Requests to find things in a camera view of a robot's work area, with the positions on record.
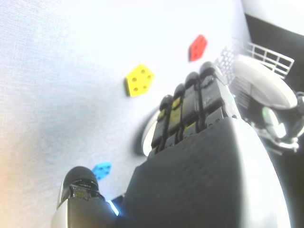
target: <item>red block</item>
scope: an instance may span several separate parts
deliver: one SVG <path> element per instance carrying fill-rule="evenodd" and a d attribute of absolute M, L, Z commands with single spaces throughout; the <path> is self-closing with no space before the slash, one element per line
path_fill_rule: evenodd
<path fill-rule="evenodd" d="M 199 35 L 189 48 L 189 61 L 195 61 L 202 57 L 207 46 L 207 40 L 203 35 Z"/>

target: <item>white wire basket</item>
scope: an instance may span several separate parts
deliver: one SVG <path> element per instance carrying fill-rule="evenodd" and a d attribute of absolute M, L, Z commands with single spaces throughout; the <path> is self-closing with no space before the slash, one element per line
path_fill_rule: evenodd
<path fill-rule="evenodd" d="M 236 102 L 243 108 L 247 109 L 250 102 L 251 84 L 248 81 L 235 78 L 232 64 L 236 55 L 242 54 L 258 60 L 261 64 L 269 68 L 279 76 L 285 79 L 294 60 L 290 57 L 272 51 L 250 42 L 242 42 L 233 39 L 221 52 L 216 59 L 215 64 L 219 67 L 225 78 L 225 84 L 229 86 Z"/>

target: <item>blue block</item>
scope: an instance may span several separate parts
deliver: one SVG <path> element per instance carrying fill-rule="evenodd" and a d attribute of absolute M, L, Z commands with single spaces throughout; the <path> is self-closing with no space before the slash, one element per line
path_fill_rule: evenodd
<path fill-rule="evenodd" d="M 93 168 L 92 172 L 96 176 L 97 180 L 101 180 L 102 178 L 109 175 L 111 166 L 112 164 L 110 162 L 100 163 Z"/>

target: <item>white fabric surface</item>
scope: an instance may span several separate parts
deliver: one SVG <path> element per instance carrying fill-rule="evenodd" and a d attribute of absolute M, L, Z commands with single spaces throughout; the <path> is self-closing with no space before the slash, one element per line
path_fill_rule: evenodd
<path fill-rule="evenodd" d="M 206 52 L 189 63 L 200 33 Z M 1 227 L 49 227 L 76 165 L 112 162 L 101 193 L 123 193 L 145 160 L 135 153 L 142 124 L 231 36 L 249 39 L 239 0 L 0 1 Z M 155 79 L 130 98 L 124 77 L 139 63 Z"/>

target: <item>yellow block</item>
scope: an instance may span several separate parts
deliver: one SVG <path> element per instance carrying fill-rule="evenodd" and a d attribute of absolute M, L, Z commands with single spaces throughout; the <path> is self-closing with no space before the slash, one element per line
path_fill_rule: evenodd
<path fill-rule="evenodd" d="M 138 96 L 146 93 L 154 79 L 154 74 L 143 64 L 138 65 L 126 77 L 130 96 Z"/>

